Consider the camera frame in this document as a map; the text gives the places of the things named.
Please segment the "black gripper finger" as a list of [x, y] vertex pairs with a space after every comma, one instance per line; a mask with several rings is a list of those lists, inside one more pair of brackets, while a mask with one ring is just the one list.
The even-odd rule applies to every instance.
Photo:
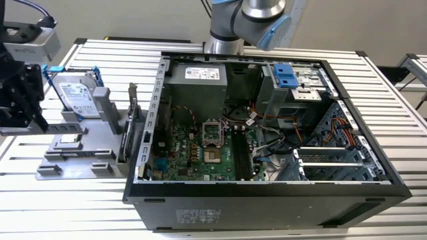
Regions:
[[44, 100], [44, 83], [39, 64], [24, 64], [19, 77], [20, 102], [23, 107], [39, 106]]
[[44, 100], [41, 79], [19, 79], [9, 88], [15, 102], [15, 116], [21, 121], [20, 128], [31, 127], [33, 133], [45, 133], [48, 123], [41, 115], [40, 101]]

